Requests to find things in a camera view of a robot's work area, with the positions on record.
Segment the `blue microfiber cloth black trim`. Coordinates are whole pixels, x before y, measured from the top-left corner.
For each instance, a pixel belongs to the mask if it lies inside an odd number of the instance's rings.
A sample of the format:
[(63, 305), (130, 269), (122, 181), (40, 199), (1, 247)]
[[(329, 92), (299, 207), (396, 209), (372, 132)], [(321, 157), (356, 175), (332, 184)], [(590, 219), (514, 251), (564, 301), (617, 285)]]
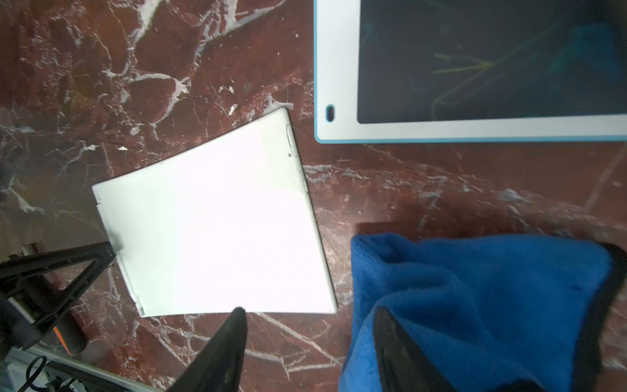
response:
[(610, 243), (531, 235), (351, 243), (354, 313), (341, 391), (383, 391), (373, 322), (386, 308), (454, 391), (592, 391), (626, 277)]

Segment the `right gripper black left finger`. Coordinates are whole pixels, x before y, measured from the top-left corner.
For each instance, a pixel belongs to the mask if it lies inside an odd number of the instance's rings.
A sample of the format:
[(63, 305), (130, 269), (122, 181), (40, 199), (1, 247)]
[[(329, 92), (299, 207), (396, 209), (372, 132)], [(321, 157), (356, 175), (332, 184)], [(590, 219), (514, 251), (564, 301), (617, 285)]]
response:
[(235, 308), (168, 392), (239, 391), (248, 339), (243, 308)]

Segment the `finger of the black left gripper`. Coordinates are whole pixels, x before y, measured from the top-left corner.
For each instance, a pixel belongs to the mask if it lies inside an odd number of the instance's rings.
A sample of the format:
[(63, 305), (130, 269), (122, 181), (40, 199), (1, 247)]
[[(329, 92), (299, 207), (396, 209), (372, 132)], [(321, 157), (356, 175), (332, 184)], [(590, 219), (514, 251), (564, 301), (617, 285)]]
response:
[[(41, 341), (115, 259), (108, 242), (9, 256), (1, 263), (1, 336), (9, 343)], [(50, 281), (57, 271), (81, 264), (81, 273), (63, 287)]]

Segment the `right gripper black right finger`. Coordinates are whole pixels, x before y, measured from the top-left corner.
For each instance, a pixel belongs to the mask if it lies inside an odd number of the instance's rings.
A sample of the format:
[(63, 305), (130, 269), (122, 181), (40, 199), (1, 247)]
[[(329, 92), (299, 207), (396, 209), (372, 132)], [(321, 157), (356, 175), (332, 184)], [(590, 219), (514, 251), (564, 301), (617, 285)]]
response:
[(373, 338), (383, 391), (455, 390), (386, 308), (376, 310)]

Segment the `white drawing tablet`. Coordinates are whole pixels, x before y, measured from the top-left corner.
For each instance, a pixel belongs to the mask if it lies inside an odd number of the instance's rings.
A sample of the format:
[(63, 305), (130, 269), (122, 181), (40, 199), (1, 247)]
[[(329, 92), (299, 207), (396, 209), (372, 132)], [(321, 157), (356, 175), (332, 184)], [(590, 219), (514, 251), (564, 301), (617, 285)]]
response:
[(142, 317), (337, 310), (286, 109), (92, 191)]

